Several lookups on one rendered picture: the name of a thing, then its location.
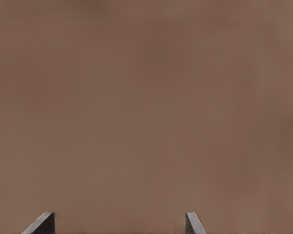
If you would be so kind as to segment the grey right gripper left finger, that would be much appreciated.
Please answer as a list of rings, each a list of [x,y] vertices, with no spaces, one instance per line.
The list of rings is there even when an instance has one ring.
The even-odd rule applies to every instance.
[[[55,234],[55,214],[42,213],[21,234]]]

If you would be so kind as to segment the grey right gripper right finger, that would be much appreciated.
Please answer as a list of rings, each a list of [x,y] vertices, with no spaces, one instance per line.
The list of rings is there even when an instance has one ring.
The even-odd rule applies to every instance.
[[[207,234],[195,212],[186,212],[185,221],[185,234]]]

